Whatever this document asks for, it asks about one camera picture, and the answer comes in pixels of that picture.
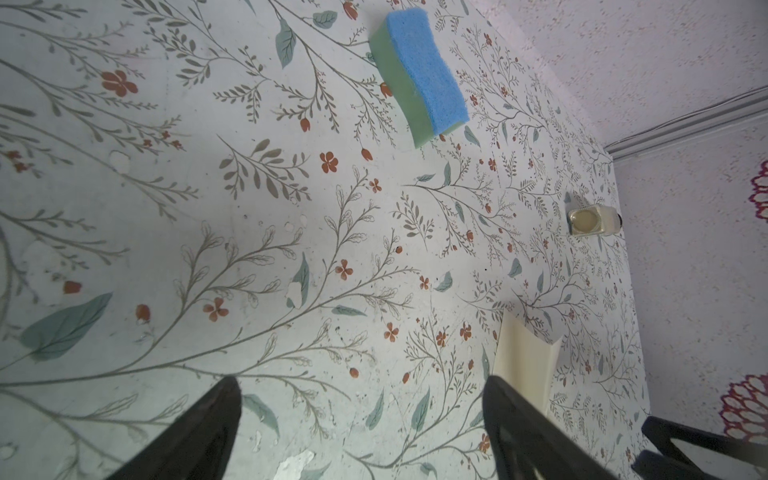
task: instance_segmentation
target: white stain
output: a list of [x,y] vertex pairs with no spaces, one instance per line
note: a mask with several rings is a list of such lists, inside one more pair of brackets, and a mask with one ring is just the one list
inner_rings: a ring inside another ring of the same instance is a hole
[[253,446],[253,453],[258,453],[259,450],[261,450],[261,432],[256,430],[256,437],[251,437],[252,440],[256,442],[256,444]]
[[27,283],[40,301],[48,306],[58,305],[64,296],[67,265],[56,250],[36,240],[22,254],[22,262],[27,266]]
[[127,174],[131,170],[131,158],[121,151],[109,152],[109,164],[119,174]]
[[291,282],[288,284],[286,298],[293,302],[295,308],[301,306],[301,282]]
[[14,445],[12,443],[6,443],[2,447],[0,447],[0,458],[3,460],[8,460],[13,455],[16,455],[16,450],[18,450],[18,445]]
[[301,472],[315,458],[315,452],[304,450],[298,455],[286,458],[277,466],[273,480],[300,480]]

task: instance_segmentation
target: glass jar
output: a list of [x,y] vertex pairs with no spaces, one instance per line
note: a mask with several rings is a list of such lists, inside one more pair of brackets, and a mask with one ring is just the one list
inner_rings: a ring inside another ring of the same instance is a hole
[[613,207],[590,205],[568,212],[568,226],[574,237],[619,233],[623,220]]

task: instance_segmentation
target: sponge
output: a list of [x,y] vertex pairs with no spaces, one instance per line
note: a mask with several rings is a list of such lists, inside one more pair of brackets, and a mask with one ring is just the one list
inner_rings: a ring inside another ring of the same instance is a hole
[[440,57],[424,10],[390,12],[369,43],[416,148],[469,121],[462,91]]

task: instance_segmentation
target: floral wallpaper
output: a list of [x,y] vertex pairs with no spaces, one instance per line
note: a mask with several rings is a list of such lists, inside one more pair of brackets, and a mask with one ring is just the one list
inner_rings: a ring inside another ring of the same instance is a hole
[[[472,117],[420,151],[366,42],[412,6]],[[624,239],[564,220],[617,205],[611,159],[465,0],[0,9],[0,475],[103,478],[233,375],[228,478],[492,478],[511,310],[564,337],[552,421],[633,476]]]

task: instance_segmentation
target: white paper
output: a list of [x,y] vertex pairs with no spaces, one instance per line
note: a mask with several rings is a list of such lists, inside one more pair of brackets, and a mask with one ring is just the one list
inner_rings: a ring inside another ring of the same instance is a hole
[[551,345],[546,343],[525,328],[522,319],[505,312],[493,374],[502,377],[539,412],[547,415],[549,389],[561,342],[559,338]]

